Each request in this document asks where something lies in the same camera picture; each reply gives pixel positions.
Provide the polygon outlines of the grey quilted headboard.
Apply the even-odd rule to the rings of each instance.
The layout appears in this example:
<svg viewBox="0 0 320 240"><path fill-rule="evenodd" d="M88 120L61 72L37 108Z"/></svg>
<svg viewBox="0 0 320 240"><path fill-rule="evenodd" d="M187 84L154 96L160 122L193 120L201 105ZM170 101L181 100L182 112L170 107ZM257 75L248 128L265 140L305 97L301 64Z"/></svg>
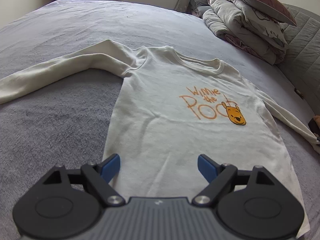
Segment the grey quilted headboard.
<svg viewBox="0 0 320 240"><path fill-rule="evenodd" d="M288 50L279 69L319 113L319 15L294 5L285 5L294 16L296 26L282 23Z"/></svg>

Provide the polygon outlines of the cream long sleeve sweatshirt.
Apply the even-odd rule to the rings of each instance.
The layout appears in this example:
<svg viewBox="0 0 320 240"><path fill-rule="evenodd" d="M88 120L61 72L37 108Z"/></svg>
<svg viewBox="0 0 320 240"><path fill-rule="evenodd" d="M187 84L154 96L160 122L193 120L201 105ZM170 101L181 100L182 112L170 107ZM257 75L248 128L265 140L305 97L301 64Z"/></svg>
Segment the cream long sleeve sweatshirt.
<svg viewBox="0 0 320 240"><path fill-rule="evenodd" d="M106 40L1 79L1 103L84 70L123 79L104 157L119 153L114 181L124 197L191 196L204 185L197 154L248 169L266 167L298 200L302 191L276 121L319 150L291 112L220 59L200 60L170 46L131 49Z"/></svg>

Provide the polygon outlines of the folded grey pink quilt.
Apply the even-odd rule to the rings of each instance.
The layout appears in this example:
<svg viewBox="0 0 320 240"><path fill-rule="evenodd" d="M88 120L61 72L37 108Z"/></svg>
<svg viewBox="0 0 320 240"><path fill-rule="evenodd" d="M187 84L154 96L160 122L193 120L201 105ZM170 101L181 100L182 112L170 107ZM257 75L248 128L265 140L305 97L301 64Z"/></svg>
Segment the folded grey pink quilt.
<svg viewBox="0 0 320 240"><path fill-rule="evenodd" d="M242 0L210 0L202 18L213 34L267 63L285 59L288 44L280 24Z"/></svg>

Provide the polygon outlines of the grey bed sheet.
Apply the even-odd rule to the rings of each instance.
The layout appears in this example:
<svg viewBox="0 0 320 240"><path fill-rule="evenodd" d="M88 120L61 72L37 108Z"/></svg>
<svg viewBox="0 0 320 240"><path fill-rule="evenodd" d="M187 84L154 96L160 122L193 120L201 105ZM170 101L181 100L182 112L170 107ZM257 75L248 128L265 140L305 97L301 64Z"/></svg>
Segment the grey bed sheet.
<svg viewBox="0 0 320 240"><path fill-rule="evenodd" d="M59 0L31 12L1 30L1 79L106 40L220 59L308 128L311 108L277 67L217 38L200 18L150 5ZM49 169L107 158L108 128L122 84L121 77L90 68L1 103L1 239L19 237L12 209ZM319 239L319 150L282 121L276 124L302 191L305 219L299 234ZM200 177L199 190L178 197L193 198L206 187Z"/></svg>

